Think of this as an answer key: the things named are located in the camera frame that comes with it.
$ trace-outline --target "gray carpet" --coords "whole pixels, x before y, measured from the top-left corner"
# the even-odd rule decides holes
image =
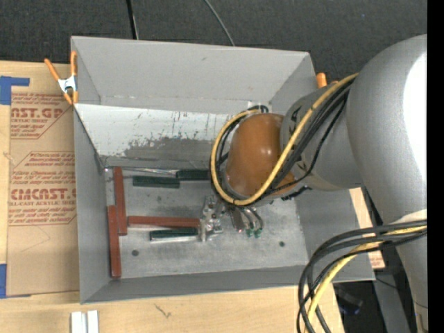
[[[238,46],[308,51],[343,78],[401,40],[427,32],[427,0],[210,0]],[[133,0],[144,40],[229,44],[203,0]],[[0,60],[68,62],[69,37],[131,38],[125,0],[0,0]],[[371,284],[349,332],[383,332]]]

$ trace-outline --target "green bar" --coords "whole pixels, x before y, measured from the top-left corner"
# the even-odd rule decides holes
[[[198,169],[191,169],[191,170],[179,170],[176,173],[176,178],[179,180],[209,180],[210,179],[210,173],[208,170],[198,170]]]
[[[159,176],[133,176],[133,186],[178,189],[180,187],[180,181],[177,178],[162,178]]]

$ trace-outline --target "wooden board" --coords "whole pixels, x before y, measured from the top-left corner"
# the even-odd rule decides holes
[[[283,287],[79,305],[78,292],[0,300],[2,332],[68,333],[73,311],[98,310],[99,332],[295,332],[297,288]],[[321,301],[333,333],[343,325],[330,286]],[[317,332],[321,327],[315,324]]]

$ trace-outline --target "black power cord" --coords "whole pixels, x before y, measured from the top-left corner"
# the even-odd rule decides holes
[[[134,11],[133,11],[133,4],[132,4],[131,0],[126,0],[126,7],[128,9],[128,16],[130,18],[131,33],[133,35],[133,39],[138,40],[139,39],[139,31],[137,30],[136,19],[135,19]]]
[[[378,226],[375,228],[364,228],[363,230],[354,230],[347,233],[340,234],[339,236],[335,236],[328,241],[326,241],[323,245],[321,245],[316,252],[312,255],[308,265],[306,265],[304,271],[302,272],[300,281],[299,281],[299,288],[298,288],[298,299],[300,303],[300,310],[298,312],[298,320],[297,320],[297,328],[298,332],[300,332],[300,317],[304,319],[304,322],[307,326],[307,329],[309,332],[314,332],[312,329],[312,326],[310,325],[307,317],[307,312],[305,310],[305,303],[308,301],[310,297],[312,297],[314,293],[314,289],[319,285],[321,280],[327,275],[328,271],[335,265],[339,260],[342,260],[345,257],[349,257],[351,255],[356,255],[359,253],[369,253],[371,251],[381,250],[383,248],[387,248],[390,246],[397,246],[401,244],[408,243],[410,241],[416,240],[420,237],[423,237],[427,234],[427,229],[409,233],[409,234],[386,234],[387,232],[390,232],[392,230],[399,230],[399,229],[405,229],[405,228],[414,228],[419,227],[422,225],[427,225],[427,221],[414,221],[414,222],[408,222],[408,223],[400,223],[396,225],[383,225]],[[363,234],[369,234],[373,233],[374,237],[365,237],[365,238],[359,238],[359,239],[349,239],[356,237],[358,235]],[[316,262],[318,262],[320,259],[325,257],[326,255],[329,255],[333,252],[336,252],[340,249],[344,249],[350,246],[356,246],[357,244],[366,244],[366,243],[375,243],[378,241],[384,241],[382,244],[380,244],[376,248],[371,248],[368,250],[360,250],[353,253],[348,253],[347,255],[343,255],[340,258],[334,260],[332,263],[330,263],[328,266],[326,266],[319,276],[316,278],[316,280],[313,281],[312,274],[313,274],[313,267]],[[303,296],[303,287],[305,284],[308,284],[309,286],[309,292],[304,297]],[[326,332],[329,332],[328,326],[325,324],[325,320],[322,316],[322,313],[317,307],[316,309],[316,315],[319,318],[319,321],[321,322],[321,325],[323,326],[323,329]]]

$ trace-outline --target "black electrical cord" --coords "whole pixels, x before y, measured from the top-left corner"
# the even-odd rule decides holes
[[[377,239],[379,239],[380,241],[382,240],[387,240],[387,239],[402,239],[402,238],[409,238],[411,237],[411,234],[393,234],[391,236],[385,235],[384,233],[387,231],[392,231],[392,230],[396,230],[396,229],[405,229],[405,228],[411,228],[411,227],[418,227],[421,225],[427,225],[426,221],[414,221],[414,222],[410,222],[410,223],[399,223],[399,224],[395,224],[395,225],[383,225],[376,228],[364,228],[362,230],[353,230],[353,231],[349,231],[343,234],[340,234],[338,236],[335,236],[331,239],[329,239],[328,241],[326,241],[323,245],[321,245],[316,252],[312,255],[312,259],[314,260],[314,262],[317,262],[320,258],[329,255],[330,253],[333,253],[337,250],[340,249],[344,249],[350,246],[355,246],[355,245],[359,245],[359,244],[363,244],[363,243],[368,243],[368,238],[361,238],[358,240],[351,240],[351,241],[347,241],[347,242],[341,242],[339,244],[336,244],[335,246],[333,246],[333,244],[335,244],[338,241],[342,241],[346,238],[349,237],[356,237],[357,235],[360,234],[368,234],[368,233],[373,233],[375,234],[376,237],[372,237],[373,241],[378,241]],[[308,286],[311,290],[311,292],[313,292],[313,287],[314,285],[312,284],[312,273],[313,273],[313,265],[309,264],[307,265],[307,283]],[[318,316],[321,324],[323,323],[322,320],[322,313],[318,310],[316,310],[316,315]]]
[[[310,297],[310,295],[313,293],[314,288],[316,287],[316,285],[318,284],[318,282],[321,280],[322,276],[325,275],[328,270],[330,269],[330,266],[327,267],[327,269],[324,269],[324,271],[318,276],[318,279],[316,279],[315,283],[312,284],[311,283],[311,276],[312,276],[312,269],[313,269],[313,265],[320,260],[322,257],[333,253],[337,250],[340,249],[344,249],[347,248],[349,246],[355,246],[357,244],[362,244],[362,243],[372,243],[372,242],[376,242],[376,241],[381,241],[381,240],[385,240],[387,241],[388,239],[396,239],[397,243],[399,244],[403,244],[406,243],[406,241],[410,241],[410,240],[414,240],[416,238],[413,238],[413,236],[418,235],[418,236],[423,236],[427,233],[427,229],[423,230],[421,232],[419,232],[419,234],[415,234],[415,233],[409,233],[409,234],[391,234],[391,235],[383,235],[383,232],[387,232],[389,230],[394,230],[394,229],[401,229],[401,228],[412,228],[412,227],[418,227],[420,225],[424,225],[427,224],[426,221],[414,221],[414,222],[410,222],[410,223],[399,223],[399,224],[394,224],[394,225],[385,225],[385,226],[380,226],[380,228],[376,227],[376,228],[364,228],[363,230],[354,230],[354,231],[350,231],[347,233],[343,233],[340,234],[339,236],[335,236],[334,238],[331,238],[329,241],[325,242],[322,246],[320,246],[316,252],[314,253],[314,255],[312,256],[310,262],[308,263],[308,265],[305,267],[304,271],[302,272],[301,275],[301,279],[300,279],[300,283],[299,283],[299,288],[303,287],[305,285],[305,281],[308,281],[309,284],[309,294],[307,295],[307,300],[308,297]],[[348,237],[356,237],[357,235],[360,234],[368,234],[368,233],[373,233],[376,235],[376,237],[366,237],[366,238],[361,238],[361,239],[354,239],[351,241],[347,241],[347,242],[341,242],[339,244],[335,244],[338,241],[342,241]],[[381,248],[381,245],[378,246],[378,248],[375,248],[374,250],[379,250]],[[343,257],[347,257],[350,255],[356,255],[359,254],[360,252],[354,252],[354,253],[348,253],[346,256],[342,256],[340,258],[338,258],[335,262],[339,261],[340,259],[342,259]],[[298,322],[300,320],[300,315],[302,314],[302,316],[306,315],[306,311],[305,308],[303,307],[304,302],[302,300],[302,290],[300,289],[299,292],[299,301],[300,301],[300,312],[298,313]],[[323,320],[322,314],[320,310],[316,310],[316,314],[318,315],[318,318],[321,322],[321,325],[323,325],[324,329],[326,332],[329,332],[328,327],[326,327],[326,325],[323,324],[323,322],[325,322],[325,320]]]
[[[281,190],[283,190],[283,189],[289,188],[289,187],[291,187],[291,186],[293,186],[293,185],[295,185],[295,184],[301,182],[301,181],[304,180],[308,175],[310,175],[311,171],[313,170],[313,168],[314,168],[314,166],[315,166],[315,164],[316,164],[316,161],[318,160],[318,156],[319,156],[319,153],[321,152],[322,145],[324,144],[324,142],[325,142],[325,140],[327,139],[327,137],[328,137],[330,131],[333,129],[334,124],[335,124],[336,121],[338,120],[339,116],[341,115],[341,113],[342,113],[342,111],[343,111],[343,109],[344,109],[344,107],[345,107],[345,105],[346,105],[346,102],[347,102],[347,97],[346,97],[346,96],[345,96],[345,98],[342,100],[342,102],[343,102],[343,104],[342,104],[341,107],[339,108],[339,111],[334,115],[333,120],[330,122],[330,125],[327,127],[327,130],[325,130],[323,137],[322,137],[321,140],[319,141],[319,144],[318,144],[318,146],[317,146],[317,148],[316,148],[316,151],[315,151],[315,153],[314,153],[314,156],[313,156],[313,160],[311,161],[311,165],[310,165],[310,167],[308,168],[308,170],[305,172],[305,174],[304,174],[302,177],[300,177],[299,179],[294,180],[294,181],[292,181],[292,182],[289,182],[288,184],[282,185],[281,187],[277,187],[277,188],[274,188],[274,189],[273,189],[273,188],[270,188],[269,190],[265,191],[265,193],[264,193],[262,196],[260,196],[260,197],[255,201],[255,203],[256,203],[257,201],[260,201],[261,199],[267,197],[267,196],[270,196],[270,195],[272,195],[272,194],[274,194],[274,193],[276,193],[276,192],[278,192],[278,191],[281,191]]]
[[[253,208],[250,208],[249,210],[251,211],[251,213],[253,213],[255,215],[256,219],[259,221],[259,229],[263,230],[264,229],[264,220],[262,219],[262,217]]]
[[[362,253],[371,253],[371,252],[375,252],[378,250],[383,250],[385,248],[389,248],[389,247],[394,247],[394,246],[400,246],[402,244],[406,244],[409,243],[411,241],[415,241],[421,237],[424,237],[427,234],[427,231],[424,232],[420,232],[419,234],[413,234],[410,237],[406,238],[406,239],[401,239],[399,241],[396,242],[384,242],[382,244],[380,244],[378,247],[375,248],[370,248],[370,249],[365,249],[365,250],[357,250],[353,253],[348,253],[346,255],[342,255],[339,258],[335,259],[333,262],[330,262],[321,272],[321,274],[319,274],[319,276],[316,278],[316,280],[314,281],[313,285],[311,287],[309,287],[309,293],[302,298],[303,293],[300,290],[301,287],[301,282],[303,282],[303,277],[307,276],[304,275],[304,273],[301,275],[301,281],[299,283],[299,287],[298,287],[298,299],[299,299],[299,312],[298,312],[298,317],[297,317],[297,321],[296,321],[296,325],[298,328],[298,332],[300,333],[300,317],[303,318],[307,329],[309,330],[309,332],[314,332],[313,327],[311,326],[311,323],[308,320],[308,316],[307,316],[307,311],[305,310],[305,304],[307,303],[307,301],[309,300],[309,298],[312,297],[312,294],[314,292],[314,289],[320,284],[320,282],[322,281],[322,279],[327,275],[327,273],[329,272],[329,270],[335,265],[337,264],[339,261],[341,261],[342,259],[345,259],[346,257],[350,257],[352,255],[358,255],[358,254],[362,254]],[[316,308],[316,315],[319,318],[319,321],[321,322],[321,325],[323,326],[323,329],[326,332],[329,332],[330,329],[328,328],[328,326],[325,324],[325,319],[322,316],[321,310],[319,309],[319,307]]]
[[[126,7],[128,9],[128,16],[130,18],[131,33],[133,35],[133,39],[138,40],[139,31],[137,30],[136,19],[133,12],[133,4],[131,3],[131,0],[126,0]]]
[[[213,8],[213,5],[208,0],[203,0],[208,8],[211,10],[212,14],[216,18],[217,22],[221,25],[223,31],[227,35],[227,38],[229,39],[232,46],[235,46],[233,39],[231,38],[231,34],[228,32],[228,29],[225,27],[225,24],[222,22],[222,19],[219,17],[217,11]]]

